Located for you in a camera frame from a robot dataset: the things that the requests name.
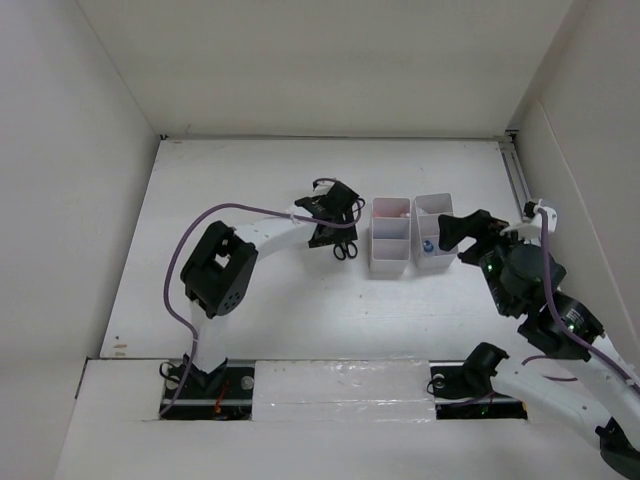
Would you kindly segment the black handled scissors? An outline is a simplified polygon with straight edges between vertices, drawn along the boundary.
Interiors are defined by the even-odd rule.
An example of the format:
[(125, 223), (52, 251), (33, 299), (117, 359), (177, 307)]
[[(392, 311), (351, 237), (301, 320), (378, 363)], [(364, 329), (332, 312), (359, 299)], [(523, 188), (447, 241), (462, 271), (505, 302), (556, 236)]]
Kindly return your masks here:
[(333, 247), (333, 255), (339, 261), (353, 260), (358, 253), (358, 247), (352, 241), (342, 242)]

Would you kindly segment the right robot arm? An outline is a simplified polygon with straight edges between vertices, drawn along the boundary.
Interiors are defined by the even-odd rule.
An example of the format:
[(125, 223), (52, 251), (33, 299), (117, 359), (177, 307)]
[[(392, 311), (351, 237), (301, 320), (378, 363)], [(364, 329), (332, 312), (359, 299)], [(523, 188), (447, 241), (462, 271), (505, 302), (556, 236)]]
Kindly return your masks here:
[(549, 251), (555, 210), (528, 202), (524, 219), (511, 225), (478, 210), (466, 217), (438, 217), (439, 248), (474, 243), (458, 259), (476, 266), (497, 311), (522, 318), (517, 332), (542, 358), (569, 371), (589, 392), (577, 394), (512, 358), (505, 350), (479, 343), (458, 366), (432, 375), (427, 388), (459, 406), (495, 394), (544, 411), (571, 428), (626, 479), (639, 476), (639, 376), (618, 354), (603, 325), (578, 300), (559, 291), (566, 270)]

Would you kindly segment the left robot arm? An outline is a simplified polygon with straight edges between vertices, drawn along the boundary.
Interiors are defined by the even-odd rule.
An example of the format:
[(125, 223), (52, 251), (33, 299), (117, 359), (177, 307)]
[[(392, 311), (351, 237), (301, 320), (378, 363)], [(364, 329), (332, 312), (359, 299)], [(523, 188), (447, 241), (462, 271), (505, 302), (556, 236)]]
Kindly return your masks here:
[(258, 261), (294, 246), (331, 246), (340, 261), (357, 256), (356, 222), (365, 200), (338, 180), (328, 182), (324, 192), (300, 198), (284, 212), (246, 207), (264, 216), (256, 222), (211, 223), (189, 255), (180, 280), (198, 341), (185, 359), (186, 385), (199, 395), (212, 396), (222, 387), (228, 316), (245, 298)]

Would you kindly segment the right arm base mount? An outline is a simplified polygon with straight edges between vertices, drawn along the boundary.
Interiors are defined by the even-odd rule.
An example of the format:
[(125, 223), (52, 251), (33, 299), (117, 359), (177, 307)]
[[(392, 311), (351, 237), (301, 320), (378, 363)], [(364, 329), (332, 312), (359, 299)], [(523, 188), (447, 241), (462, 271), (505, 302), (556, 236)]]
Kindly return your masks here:
[(426, 391), (433, 396), (437, 420), (527, 420), (524, 403), (497, 393), (491, 379), (508, 354), (486, 342), (480, 343), (461, 362), (430, 364)]

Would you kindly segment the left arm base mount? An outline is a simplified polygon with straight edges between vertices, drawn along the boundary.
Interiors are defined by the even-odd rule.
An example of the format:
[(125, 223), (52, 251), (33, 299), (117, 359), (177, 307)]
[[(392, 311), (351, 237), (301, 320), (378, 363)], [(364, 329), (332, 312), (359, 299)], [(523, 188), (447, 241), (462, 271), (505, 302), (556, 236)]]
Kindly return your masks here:
[(211, 373), (192, 367), (175, 402), (188, 357), (179, 364), (165, 361), (159, 366), (164, 381), (159, 416), (175, 421), (245, 421), (253, 409), (255, 366), (250, 361), (226, 360)]

